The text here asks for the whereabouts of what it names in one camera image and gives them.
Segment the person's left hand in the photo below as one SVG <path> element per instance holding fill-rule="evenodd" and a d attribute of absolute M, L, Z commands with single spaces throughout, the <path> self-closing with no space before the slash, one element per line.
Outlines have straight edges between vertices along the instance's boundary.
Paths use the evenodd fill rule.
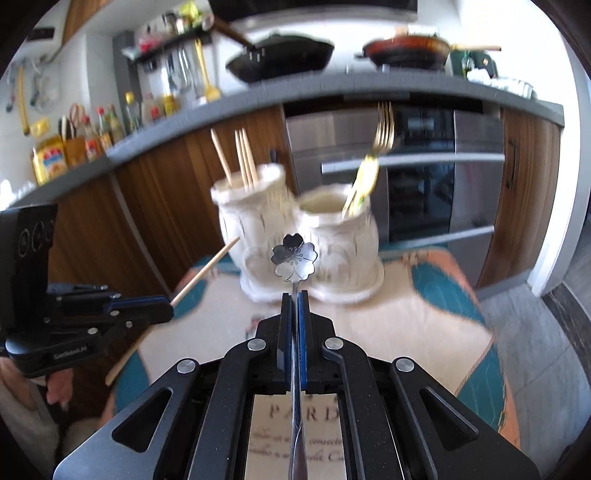
<path fill-rule="evenodd" d="M 45 391 L 48 405 L 58 404 L 62 411 L 68 409 L 73 396 L 74 372 L 71 368 L 50 374 L 44 380 L 25 378 L 9 358 L 1 359 L 1 383 L 12 396 L 29 410 L 37 408 L 33 393 L 38 393 L 39 387 Z"/>

